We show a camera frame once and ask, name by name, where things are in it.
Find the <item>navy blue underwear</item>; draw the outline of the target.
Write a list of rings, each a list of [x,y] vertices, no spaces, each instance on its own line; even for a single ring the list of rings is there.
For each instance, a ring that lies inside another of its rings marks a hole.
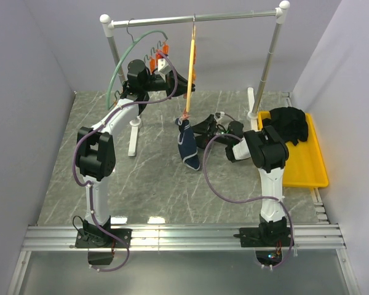
[[[179,130],[178,150],[183,164],[192,170],[200,170],[196,139],[189,120],[179,117],[175,120],[175,124]]]

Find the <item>yellow clip hanger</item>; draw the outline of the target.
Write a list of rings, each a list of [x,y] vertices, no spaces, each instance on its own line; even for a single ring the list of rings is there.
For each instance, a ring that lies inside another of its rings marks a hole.
[[[191,84],[194,80],[194,65],[196,60],[196,15],[193,15],[192,18],[192,35],[191,35],[191,45],[190,45],[190,52],[189,52],[189,67],[188,67],[188,91],[186,94],[186,110],[190,113],[191,107]]]

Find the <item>pink end clothespin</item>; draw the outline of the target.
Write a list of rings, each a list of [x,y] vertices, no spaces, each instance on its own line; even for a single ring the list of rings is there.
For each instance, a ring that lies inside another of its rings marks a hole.
[[[189,119],[189,113],[186,110],[184,110],[182,115],[178,118],[178,122],[182,124],[184,120],[188,120],[188,119]]]

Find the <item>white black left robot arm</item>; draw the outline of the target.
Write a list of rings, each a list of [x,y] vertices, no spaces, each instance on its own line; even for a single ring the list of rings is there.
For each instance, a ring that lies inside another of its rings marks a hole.
[[[127,67],[127,80],[123,92],[113,109],[92,127],[82,127],[77,133],[73,174],[81,174],[79,186],[86,188],[87,212],[79,236],[97,247],[121,242],[111,229],[108,208],[108,177],[116,165],[114,139],[146,108],[152,104],[150,92],[166,92],[166,99],[184,95],[190,98],[195,90],[194,67],[189,67],[187,78],[179,75],[165,58],[151,71],[142,60],[133,60]]]

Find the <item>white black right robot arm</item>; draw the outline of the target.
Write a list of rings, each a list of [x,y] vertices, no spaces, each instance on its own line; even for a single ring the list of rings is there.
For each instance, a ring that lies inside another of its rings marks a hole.
[[[223,197],[212,186],[205,171],[205,180],[212,192],[220,199],[236,204],[262,201],[260,223],[258,227],[244,227],[234,236],[240,239],[242,247],[272,247],[293,242],[292,221],[284,206],[282,180],[286,161],[289,158],[288,147],[276,132],[268,125],[260,131],[243,131],[244,125],[237,120],[229,123],[228,128],[220,126],[215,115],[209,115],[204,121],[192,127],[197,146],[209,148],[213,141],[226,146],[226,157],[231,162],[251,159],[258,169],[261,179],[261,196],[248,200],[230,200]]]

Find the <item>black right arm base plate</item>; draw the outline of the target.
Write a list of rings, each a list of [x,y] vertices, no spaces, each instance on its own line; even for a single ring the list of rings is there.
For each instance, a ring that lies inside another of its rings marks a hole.
[[[233,237],[240,240],[242,248],[266,248],[276,246],[289,246],[291,243],[290,229],[270,232],[256,227],[241,227]]]

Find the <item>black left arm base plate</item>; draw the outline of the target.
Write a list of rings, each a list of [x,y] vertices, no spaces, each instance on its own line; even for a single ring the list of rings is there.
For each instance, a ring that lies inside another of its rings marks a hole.
[[[97,230],[94,234],[79,230],[76,237],[75,249],[88,250],[87,259],[92,266],[108,266],[114,259],[115,249],[125,249],[130,245],[132,229],[112,229],[112,235],[120,238],[124,243]]]

